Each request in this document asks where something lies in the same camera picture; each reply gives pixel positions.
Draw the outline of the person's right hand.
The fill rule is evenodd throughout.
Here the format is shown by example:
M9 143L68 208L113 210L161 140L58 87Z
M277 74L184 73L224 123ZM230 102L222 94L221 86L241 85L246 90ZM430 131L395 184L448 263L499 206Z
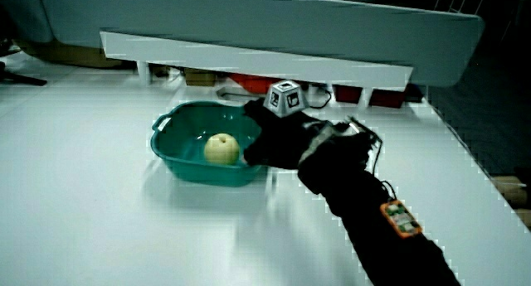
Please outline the person's right hand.
M250 166L296 169L304 152L330 122L313 118L301 85L293 80L274 83L266 97L243 105L244 115L261 129L256 140L243 150Z

